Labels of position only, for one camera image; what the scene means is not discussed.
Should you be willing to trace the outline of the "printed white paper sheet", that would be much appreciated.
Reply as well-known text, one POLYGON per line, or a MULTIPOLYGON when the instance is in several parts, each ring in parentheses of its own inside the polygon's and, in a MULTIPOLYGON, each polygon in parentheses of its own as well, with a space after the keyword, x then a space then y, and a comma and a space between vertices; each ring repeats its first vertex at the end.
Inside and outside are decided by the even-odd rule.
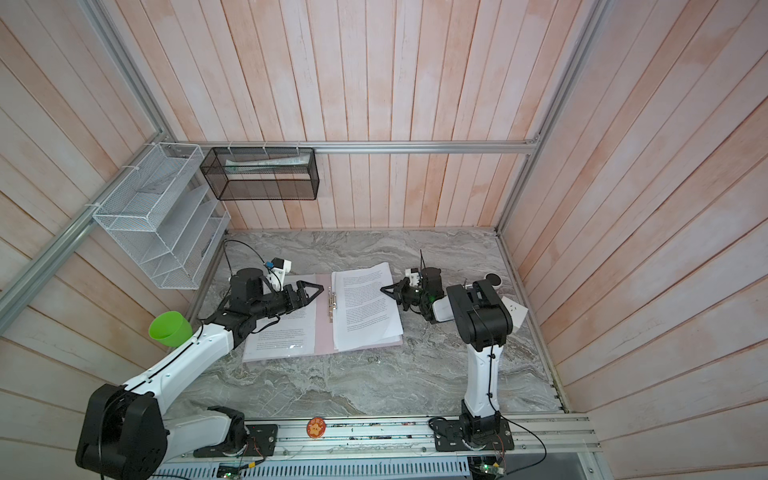
POLYGON ((282 316, 280 321, 245 341, 242 362, 284 359, 315 354, 317 301, 282 316))

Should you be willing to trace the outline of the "white paper stack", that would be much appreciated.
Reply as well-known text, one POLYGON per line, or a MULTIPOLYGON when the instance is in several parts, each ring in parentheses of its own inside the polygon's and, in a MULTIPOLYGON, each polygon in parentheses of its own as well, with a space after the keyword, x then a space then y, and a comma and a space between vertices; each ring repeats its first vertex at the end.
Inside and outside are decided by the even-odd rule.
POLYGON ((395 300, 381 292, 393 283, 387 262, 331 276, 333 341, 338 351, 401 345, 403 327, 395 300))

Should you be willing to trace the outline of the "pink folder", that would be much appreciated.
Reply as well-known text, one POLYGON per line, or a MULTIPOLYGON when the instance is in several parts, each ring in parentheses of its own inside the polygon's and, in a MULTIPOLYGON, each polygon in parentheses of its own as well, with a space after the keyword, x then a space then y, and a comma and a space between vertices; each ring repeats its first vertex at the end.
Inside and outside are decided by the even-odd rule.
POLYGON ((312 275, 290 275, 285 282, 289 285, 295 285, 298 280, 317 283, 324 286, 324 292, 319 295, 317 301, 317 319, 316 319, 316 343, 315 354, 329 355, 345 351, 338 351, 333 341, 333 323, 328 319, 328 292, 331 287, 330 274, 312 274, 312 275))

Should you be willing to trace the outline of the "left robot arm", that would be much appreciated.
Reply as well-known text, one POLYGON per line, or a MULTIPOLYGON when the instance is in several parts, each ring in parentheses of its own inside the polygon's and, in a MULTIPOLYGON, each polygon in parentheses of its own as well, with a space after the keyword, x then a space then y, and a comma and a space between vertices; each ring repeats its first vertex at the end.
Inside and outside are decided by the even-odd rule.
POLYGON ((176 398, 213 363, 249 336, 311 305, 321 284, 298 280, 273 285, 260 268, 235 273, 214 312, 181 346, 145 372, 89 398, 75 453, 78 467, 102 478, 148 479, 167 460, 189 452, 241 457, 252 446, 242 412, 214 406, 166 422, 176 398))

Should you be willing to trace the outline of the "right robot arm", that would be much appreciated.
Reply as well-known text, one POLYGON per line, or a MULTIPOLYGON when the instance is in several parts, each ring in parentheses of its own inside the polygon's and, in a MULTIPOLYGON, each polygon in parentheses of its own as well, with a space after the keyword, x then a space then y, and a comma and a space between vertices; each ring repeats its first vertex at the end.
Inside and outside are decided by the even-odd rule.
POLYGON ((459 417, 428 421, 441 452, 513 447, 509 423, 499 407, 498 376, 507 337, 519 324, 510 312, 511 303, 497 293, 501 284, 500 276, 489 273, 468 285, 444 287, 440 269, 422 266, 380 289, 403 310, 431 324, 454 323, 467 347, 467 389, 459 417))

